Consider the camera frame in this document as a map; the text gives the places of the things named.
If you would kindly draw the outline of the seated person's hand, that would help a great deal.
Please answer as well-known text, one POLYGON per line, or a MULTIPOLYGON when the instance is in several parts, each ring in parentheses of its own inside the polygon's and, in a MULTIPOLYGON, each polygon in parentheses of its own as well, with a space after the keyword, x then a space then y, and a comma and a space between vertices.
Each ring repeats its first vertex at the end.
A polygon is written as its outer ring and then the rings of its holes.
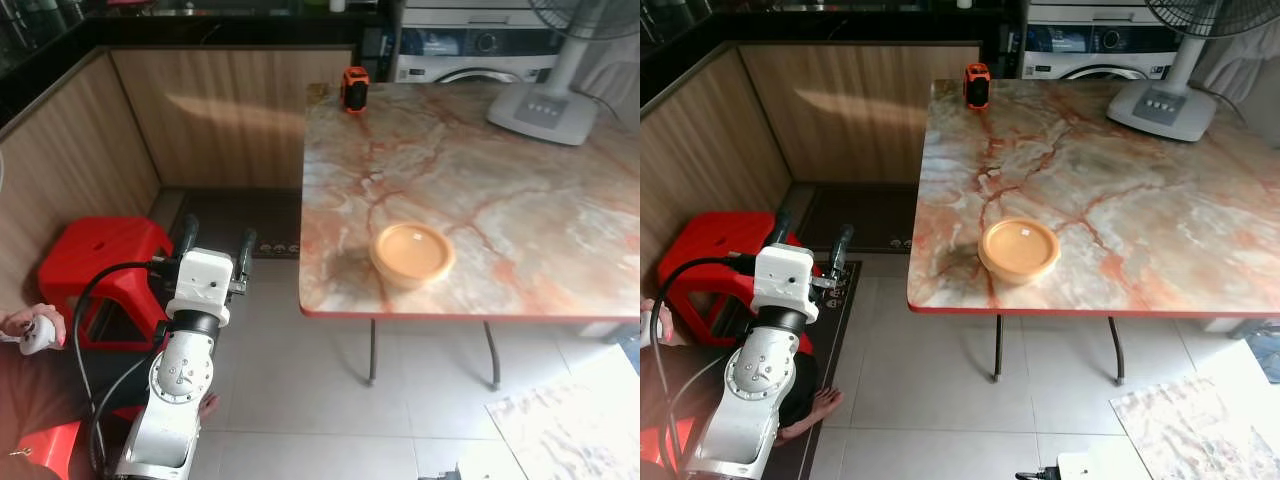
POLYGON ((641 347, 669 344, 675 333, 672 315, 664 301, 645 298, 640 308, 641 347))
POLYGON ((46 317, 54 326, 55 330, 55 343, 54 349, 63 349, 67 340, 67 325, 63 315, 56 310, 55 306, 47 303, 31 305, 23 310, 15 312, 4 314, 1 320, 3 339, 10 337, 17 338, 24 335, 27 328, 35 323, 38 316, 46 317))

